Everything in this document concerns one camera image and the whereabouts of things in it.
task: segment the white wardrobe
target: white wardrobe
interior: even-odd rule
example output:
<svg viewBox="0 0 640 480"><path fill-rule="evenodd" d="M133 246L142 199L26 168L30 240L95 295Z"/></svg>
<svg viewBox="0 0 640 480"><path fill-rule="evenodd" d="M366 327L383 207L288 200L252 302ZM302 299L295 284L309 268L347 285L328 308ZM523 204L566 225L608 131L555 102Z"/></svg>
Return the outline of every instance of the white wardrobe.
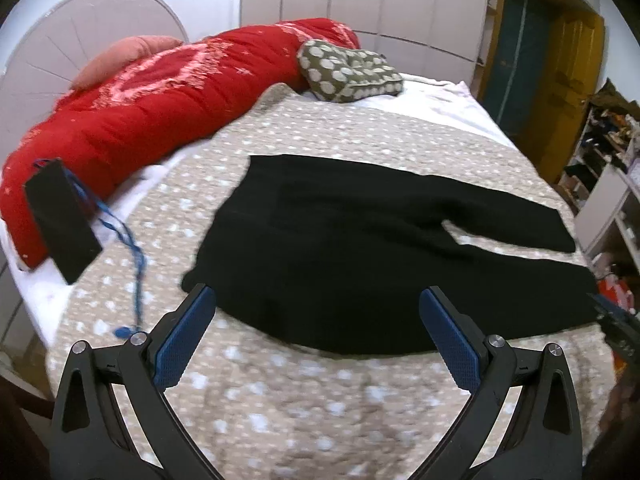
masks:
<svg viewBox="0 0 640 480"><path fill-rule="evenodd" d="M241 24L327 16L401 72L470 84L487 0L241 0Z"/></svg>

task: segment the beige polka dot blanket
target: beige polka dot blanket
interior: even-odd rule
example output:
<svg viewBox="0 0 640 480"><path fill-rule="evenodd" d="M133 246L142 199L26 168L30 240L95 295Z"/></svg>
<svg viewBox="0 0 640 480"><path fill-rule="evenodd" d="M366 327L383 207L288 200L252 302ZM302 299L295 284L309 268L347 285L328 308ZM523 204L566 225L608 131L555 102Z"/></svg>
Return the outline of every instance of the beige polka dot blanket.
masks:
<svg viewBox="0 0 640 480"><path fill-rule="evenodd" d="M448 126L308 101L279 84L174 168L129 217L148 258L146 330L185 297L180 279L216 209L241 181L249 155L280 153L372 162L510 192L558 209L573 233L568 207L516 150ZM518 248L447 228L460 243L584 264L580 253ZM112 330L132 323L133 282L131 257L121 244L111 244L86 270L49 353L54 385L76 340L86 339L94 348L117 343ZM566 352L588 449L613 384L610 351L596 326L514 344L541 349L549 341ZM140 454L156 462L123 389L116 394ZM340 358L285 345L221 310L182 380L166 396L204 455L228 480L404 480L468 399L435 352ZM480 460L495 452L516 398L512 389Z"/></svg>

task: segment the textured blue pad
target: textured blue pad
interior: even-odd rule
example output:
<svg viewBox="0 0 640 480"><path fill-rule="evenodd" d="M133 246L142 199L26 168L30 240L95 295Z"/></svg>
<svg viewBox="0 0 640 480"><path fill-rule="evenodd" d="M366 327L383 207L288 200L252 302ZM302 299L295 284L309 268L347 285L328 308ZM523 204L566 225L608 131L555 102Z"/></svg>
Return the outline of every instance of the textured blue pad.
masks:
<svg viewBox="0 0 640 480"><path fill-rule="evenodd" d="M430 290L420 295L418 310L458 387L475 393L480 386L480 360L465 335Z"/></svg>
<svg viewBox="0 0 640 480"><path fill-rule="evenodd" d="M154 384L158 390L178 384L215 313L216 295L206 286L156 354Z"/></svg>

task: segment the black phone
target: black phone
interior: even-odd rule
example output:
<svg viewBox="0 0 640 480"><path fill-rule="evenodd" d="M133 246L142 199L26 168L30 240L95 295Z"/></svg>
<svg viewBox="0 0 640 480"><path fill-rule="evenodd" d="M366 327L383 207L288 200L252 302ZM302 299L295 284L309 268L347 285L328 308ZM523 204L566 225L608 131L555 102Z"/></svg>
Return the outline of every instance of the black phone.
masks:
<svg viewBox="0 0 640 480"><path fill-rule="evenodd" d="M71 285L102 251L74 185L56 158L40 168L24 192L40 235L65 281Z"/></svg>

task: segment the small cushion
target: small cushion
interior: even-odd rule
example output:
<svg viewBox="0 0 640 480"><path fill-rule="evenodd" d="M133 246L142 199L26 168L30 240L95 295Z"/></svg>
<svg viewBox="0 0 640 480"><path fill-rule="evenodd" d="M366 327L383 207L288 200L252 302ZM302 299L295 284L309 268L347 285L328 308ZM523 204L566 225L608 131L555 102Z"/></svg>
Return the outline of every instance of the small cushion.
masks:
<svg viewBox="0 0 640 480"><path fill-rule="evenodd" d="M70 88L84 91L114 76L129 63L181 46L171 36L131 36L113 43L94 57L71 82Z"/></svg>
<svg viewBox="0 0 640 480"><path fill-rule="evenodd" d="M311 91L321 101L350 103L373 95L398 95L402 76L381 54L309 40L298 51L298 64Z"/></svg>

